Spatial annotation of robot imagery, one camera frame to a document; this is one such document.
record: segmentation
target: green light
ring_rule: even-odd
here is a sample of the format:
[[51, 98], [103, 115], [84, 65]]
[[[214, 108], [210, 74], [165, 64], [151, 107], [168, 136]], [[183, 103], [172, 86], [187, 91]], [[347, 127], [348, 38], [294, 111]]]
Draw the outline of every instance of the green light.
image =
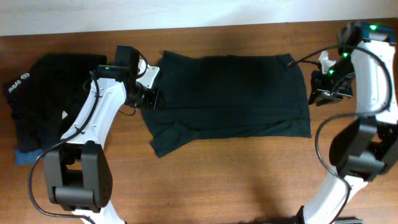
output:
[[377, 26], [376, 26], [376, 25], [370, 25], [369, 28], [370, 28], [371, 30], [375, 31], [375, 30], [377, 29]]

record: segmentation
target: wooden surface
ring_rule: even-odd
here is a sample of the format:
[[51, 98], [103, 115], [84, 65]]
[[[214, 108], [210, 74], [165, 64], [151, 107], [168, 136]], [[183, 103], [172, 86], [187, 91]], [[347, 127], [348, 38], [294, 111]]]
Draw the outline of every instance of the wooden surface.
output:
[[[384, 21], [398, 28], [396, 20]], [[0, 81], [28, 71], [47, 52], [105, 54], [112, 60], [117, 45], [131, 45], [156, 63], [163, 50], [190, 57], [205, 55], [275, 55], [303, 57], [336, 44], [346, 21], [267, 24], [197, 29], [92, 32], [0, 37]], [[331, 51], [336, 58], [336, 51]], [[301, 65], [310, 93], [311, 65]], [[355, 98], [331, 105], [310, 106], [312, 134], [330, 115], [353, 111]], [[0, 223], [79, 223], [39, 214], [27, 196], [29, 166], [14, 166], [17, 147], [10, 107], [1, 96]], [[351, 119], [332, 122], [321, 134], [328, 157], [332, 138]], [[257, 218], [295, 215], [317, 192], [326, 177], [312, 139], [241, 138], [193, 141], [158, 159], [148, 142], [141, 114], [118, 114], [108, 134], [105, 154], [111, 168], [111, 197], [128, 223], [236, 223]], [[34, 193], [44, 209], [50, 204], [42, 163], [34, 174]], [[398, 223], [398, 166], [378, 177], [347, 205], [343, 216], [366, 223]]]

